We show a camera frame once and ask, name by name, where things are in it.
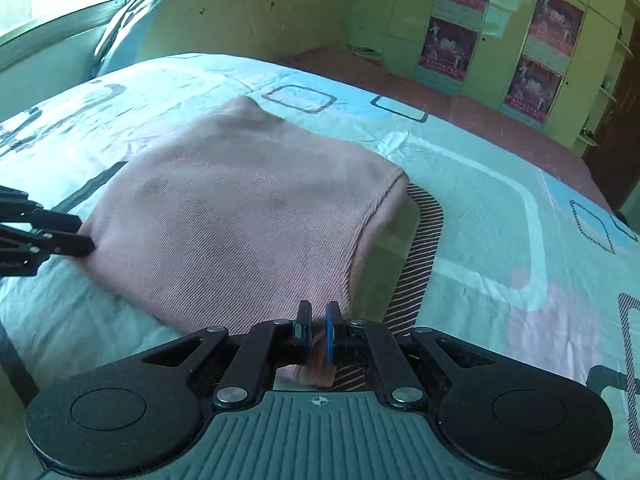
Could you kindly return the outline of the pink long-sleeve sweatshirt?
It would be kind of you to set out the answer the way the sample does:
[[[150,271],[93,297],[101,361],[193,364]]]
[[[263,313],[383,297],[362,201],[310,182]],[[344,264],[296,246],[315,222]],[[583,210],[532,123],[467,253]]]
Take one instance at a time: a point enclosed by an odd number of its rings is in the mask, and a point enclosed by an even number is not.
[[[145,148],[82,226],[81,267],[176,330],[245,334],[312,307],[312,350],[284,376],[334,384],[324,308],[344,318],[371,252],[407,196],[405,171],[238,96]]]

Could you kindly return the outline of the light blue patterned bedsheet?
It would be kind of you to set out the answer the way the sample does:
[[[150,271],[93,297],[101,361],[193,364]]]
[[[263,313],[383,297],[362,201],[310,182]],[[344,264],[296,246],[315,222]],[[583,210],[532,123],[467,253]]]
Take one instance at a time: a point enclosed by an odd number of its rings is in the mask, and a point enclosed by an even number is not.
[[[386,96],[222,54],[143,62],[2,122],[1,181],[86,216],[104,186],[169,128],[236,96],[404,168],[423,212],[390,314],[588,385],[614,432],[599,472],[639,474],[639,235],[544,170]]]

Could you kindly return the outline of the teal window curtain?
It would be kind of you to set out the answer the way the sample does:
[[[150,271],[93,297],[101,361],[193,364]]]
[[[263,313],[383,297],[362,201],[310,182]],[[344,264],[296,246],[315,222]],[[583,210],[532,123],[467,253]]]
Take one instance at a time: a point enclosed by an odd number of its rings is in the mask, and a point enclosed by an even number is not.
[[[164,0],[130,0],[111,18],[96,45],[90,75],[99,78],[137,62]]]

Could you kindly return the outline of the stack of papers by wardrobe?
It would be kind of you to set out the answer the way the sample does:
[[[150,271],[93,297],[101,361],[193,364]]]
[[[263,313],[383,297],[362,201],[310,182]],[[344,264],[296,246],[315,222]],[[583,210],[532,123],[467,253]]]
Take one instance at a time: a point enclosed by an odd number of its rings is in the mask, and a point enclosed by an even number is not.
[[[377,50],[367,48],[367,47],[350,46],[348,50],[350,53],[357,55],[360,58],[365,58],[366,60],[373,60],[374,62],[381,62],[384,56],[383,52],[378,52]]]

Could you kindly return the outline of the lower left wardrobe poster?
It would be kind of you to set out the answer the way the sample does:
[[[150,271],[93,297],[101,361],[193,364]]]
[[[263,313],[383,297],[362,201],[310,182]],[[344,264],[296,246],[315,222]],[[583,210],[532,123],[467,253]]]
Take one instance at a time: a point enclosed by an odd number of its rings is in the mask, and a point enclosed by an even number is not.
[[[477,32],[474,30],[431,18],[418,64],[426,70],[462,81],[476,40]]]

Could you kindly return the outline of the lower right wardrobe poster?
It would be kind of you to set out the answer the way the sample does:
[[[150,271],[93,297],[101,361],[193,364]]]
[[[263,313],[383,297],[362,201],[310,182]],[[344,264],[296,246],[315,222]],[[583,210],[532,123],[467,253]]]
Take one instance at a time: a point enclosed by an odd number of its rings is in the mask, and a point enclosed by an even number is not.
[[[539,127],[549,115],[561,81],[561,75],[522,55],[501,111],[527,125]]]

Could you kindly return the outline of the cream corner shelf unit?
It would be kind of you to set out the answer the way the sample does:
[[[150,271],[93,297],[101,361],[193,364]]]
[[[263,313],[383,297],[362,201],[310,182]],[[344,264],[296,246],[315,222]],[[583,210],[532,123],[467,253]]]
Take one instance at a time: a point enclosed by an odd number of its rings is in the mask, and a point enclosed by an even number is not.
[[[637,56],[631,44],[634,39],[638,15],[639,1],[626,0],[624,12],[618,25],[616,43],[608,57],[608,67],[600,82],[589,115],[572,147],[572,153],[578,157],[584,156],[586,151],[598,146],[599,131],[610,120],[615,105],[620,102],[616,90],[620,74],[624,66]]]

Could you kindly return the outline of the dark brown wooden door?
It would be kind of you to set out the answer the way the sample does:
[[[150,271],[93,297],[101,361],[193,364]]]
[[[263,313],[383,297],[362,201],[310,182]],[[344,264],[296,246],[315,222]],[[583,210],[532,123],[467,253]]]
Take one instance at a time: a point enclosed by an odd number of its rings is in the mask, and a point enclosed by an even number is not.
[[[584,161],[612,211],[631,196],[639,183],[639,22],[634,23],[625,46],[625,58],[613,87],[614,100],[601,118]]]

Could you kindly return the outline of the cream wooden headboard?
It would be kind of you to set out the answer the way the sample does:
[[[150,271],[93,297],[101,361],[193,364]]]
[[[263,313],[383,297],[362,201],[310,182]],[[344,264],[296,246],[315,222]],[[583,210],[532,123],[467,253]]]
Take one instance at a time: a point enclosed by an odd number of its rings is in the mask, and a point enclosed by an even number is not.
[[[352,0],[163,0],[140,61],[179,53],[275,60],[346,41]]]

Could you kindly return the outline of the upper right wardrobe poster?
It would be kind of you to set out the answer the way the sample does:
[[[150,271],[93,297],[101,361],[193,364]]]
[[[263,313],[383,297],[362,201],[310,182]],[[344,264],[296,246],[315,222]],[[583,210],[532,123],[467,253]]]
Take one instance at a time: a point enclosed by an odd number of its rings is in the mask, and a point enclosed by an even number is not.
[[[582,26],[584,11],[565,0],[537,0],[529,36],[570,56]]]

